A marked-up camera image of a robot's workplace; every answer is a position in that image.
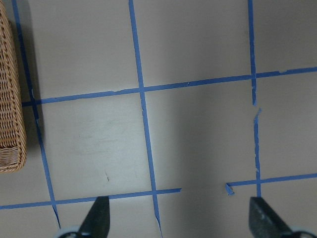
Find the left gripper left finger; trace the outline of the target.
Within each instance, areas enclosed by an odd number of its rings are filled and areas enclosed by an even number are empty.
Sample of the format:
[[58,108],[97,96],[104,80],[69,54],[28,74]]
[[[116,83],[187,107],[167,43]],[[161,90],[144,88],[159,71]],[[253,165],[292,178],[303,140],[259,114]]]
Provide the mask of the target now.
[[99,196],[78,230],[80,236],[107,236],[110,229],[109,197]]

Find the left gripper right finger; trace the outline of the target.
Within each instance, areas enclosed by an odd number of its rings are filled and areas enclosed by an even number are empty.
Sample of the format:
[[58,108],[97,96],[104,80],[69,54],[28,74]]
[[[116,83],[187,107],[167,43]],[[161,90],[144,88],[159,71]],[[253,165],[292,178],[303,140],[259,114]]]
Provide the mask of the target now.
[[290,238],[293,231],[262,197],[251,197],[249,229],[254,238]]

